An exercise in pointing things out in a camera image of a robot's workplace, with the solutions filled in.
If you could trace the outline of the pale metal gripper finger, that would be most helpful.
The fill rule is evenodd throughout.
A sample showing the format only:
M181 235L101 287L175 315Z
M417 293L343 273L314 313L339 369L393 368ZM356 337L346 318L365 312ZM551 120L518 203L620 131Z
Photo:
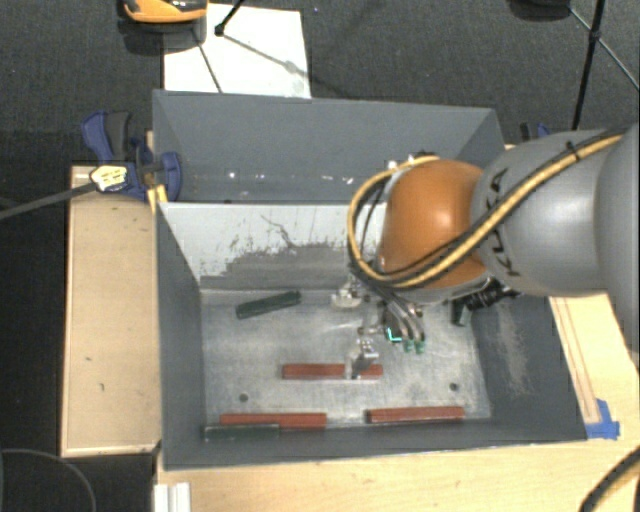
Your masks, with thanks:
M361 297L357 290L342 287L331 294L331 305L337 309L354 309L361 305Z
M379 358L379 351L369 338L358 338L346 356L346 377L360 379Z

